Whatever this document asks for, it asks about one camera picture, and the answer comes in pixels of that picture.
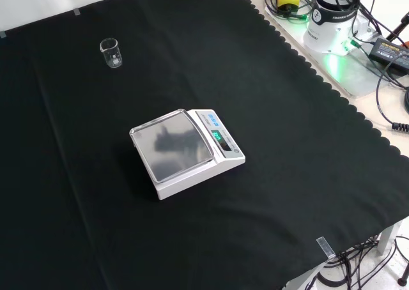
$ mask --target scale display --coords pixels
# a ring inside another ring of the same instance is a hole
[[[231,151],[230,146],[228,146],[226,140],[224,140],[222,134],[218,130],[212,130],[212,134],[224,151]]]

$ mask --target white table surface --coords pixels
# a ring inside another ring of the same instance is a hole
[[[267,19],[271,23],[271,25],[274,26],[275,21],[264,11],[264,0],[251,0],[251,2],[256,6],[256,9],[265,16],[265,19]],[[397,15],[402,17],[406,12],[407,11],[398,12]],[[285,39],[288,43],[291,44],[291,40],[289,38],[285,37]],[[301,53],[294,45],[291,46],[308,60],[308,57],[305,54]],[[323,73],[320,72],[320,70],[316,66],[313,65],[313,68],[317,71],[318,75],[324,78],[325,82],[331,84],[331,82],[325,77]],[[406,76],[404,78],[405,80],[402,83],[406,86],[409,86],[409,76]],[[332,85],[332,89],[338,91],[334,85]],[[384,87],[379,92],[380,104],[383,112],[390,120],[392,120],[393,122],[409,124],[409,114],[406,112],[403,105],[404,95],[405,92],[395,86]],[[374,128],[381,131],[383,137],[388,138],[388,140],[390,141],[390,145],[399,148],[402,155],[409,156],[409,134],[392,131],[391,125],[385,121],[385,119],[378,111],[374,93],[362,98],[358,98],[356,100],[350,98],[348,100],[350,101],[350,104],[356,106],[359,112],[365,115],[366,119],[372,122]]]

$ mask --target scale weighing pan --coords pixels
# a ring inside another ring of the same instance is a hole
[[[159,199],[245,162],[213,110],[179,109],[129,132]]]

